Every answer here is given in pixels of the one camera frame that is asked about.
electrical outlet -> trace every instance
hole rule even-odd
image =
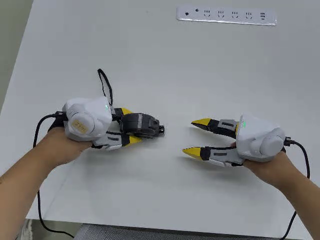
[[[203,7],[182,5],[177,8],[178,20],[276,26],[276,13],[269,9]]]

human hand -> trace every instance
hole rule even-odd
[[[289,187],[296,176],[302,174],[283,151],[279,152],[271,161],[257,162],[245,160],[243,165],[262,181],[276,187],[280,191]]]
[[[52,165],[53,168],[76,159],[92,142],[77,142],[67,138],[63,127],[55,127],[36,145],[35,151]]]

table surface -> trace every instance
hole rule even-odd
[[[244,167],[195,161],[183,148],[231,140],[193,120],[276,122],[301,142],[320,184],[319,38],[316,0],[204,0],[212,7],[269,8],[278,25],[176,20],[192,0],[35,0],[0,116],[0,174],[33,143],[39,119],[71,98],[102,95],[114,106],[157,117],[165,137],[105,152],[90,149],[41,186],[47,220],[281,237],[293,208]],[[51,122],[40,131],[43,137]],[[287,150],[305,172],[299,149]],[[33,204],[28,218],[38,218]],[[308,239],[296,219],[289,234]]]

black strap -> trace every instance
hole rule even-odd
[[[103,95],[106,97],[106,93],[105,93],[105,88],[104,88],[104,82],[102,81],[102,77],[104,78],[108,88],[109,88],[109,95],[110,95],[110,106],[112,106],[114,104],[114,98],[113,98],[113,94],[112,94],[112,88],[111,88],[111,85],[109,83],[109,80],[106,76],[106,74],[104,73],[104,71],[102,71],[101,68],[98,69],[98,75],[99,75],[99,78],[100,78],[100,81],[101,81],[101,84],[102,84],[102,91],[103,91]]]

yellow fingertip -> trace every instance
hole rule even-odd
[[[140,142],[142,142],[142,139],[137,136],[129,136],[129,141],[130,141],[130,143],[127,146],[140,143]]]
[[[201,125],[208,126],[210,120],[211,120],[210,118],[203,118],[203,119],[200,119],[200,120],[193,121],[192,124],[201,124]]]
[[[122,107],[121,110],[122,110],[123,115],[132,114],[132,111],[130,111],[130,110],[124,108],[124,107]]]
[[[200,151],[201,151],[201,147],[191,147],[191,148],[186,148],[182,150],[185,154],[188,154],[189,156],[195,158],[195,159],[201,159],[200,156]]]

